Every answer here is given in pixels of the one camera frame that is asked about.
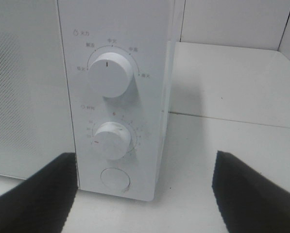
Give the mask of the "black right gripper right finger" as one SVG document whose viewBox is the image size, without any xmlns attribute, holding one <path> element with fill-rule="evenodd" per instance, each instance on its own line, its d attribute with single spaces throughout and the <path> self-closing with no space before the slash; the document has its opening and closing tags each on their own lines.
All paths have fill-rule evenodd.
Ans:
<svg viewBox="0 0 290 233">
<path fill-rule="evenodd" d="M 212 190 L 230 233 L 290 233 L 290 192 L 218 151 Z"/>
</svg>

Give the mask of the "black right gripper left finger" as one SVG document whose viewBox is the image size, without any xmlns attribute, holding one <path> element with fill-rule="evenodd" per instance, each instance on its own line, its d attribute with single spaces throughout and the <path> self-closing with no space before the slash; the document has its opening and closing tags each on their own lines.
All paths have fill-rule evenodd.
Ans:
<svg viewBox="0 0 290 233">
<path fill-rule="evenodd" d="M 65 152 L 0 195 L 0 233 L 60 233 L 76 193 L 76 156 Z"/>
</svg>

